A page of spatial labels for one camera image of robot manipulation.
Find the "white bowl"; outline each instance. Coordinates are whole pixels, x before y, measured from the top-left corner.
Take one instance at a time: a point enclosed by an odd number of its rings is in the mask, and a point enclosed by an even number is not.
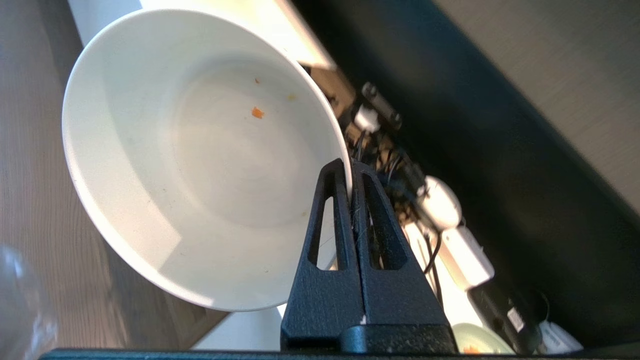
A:
[[[342,158],[351,191],[340,129],[308,74],[205,13],[136,12],[103,29],[71,73],[62,130],[107,242],[156,285],[215,309],[284,303],[322,166]],[[323,268],[332,219],[328,206]]]

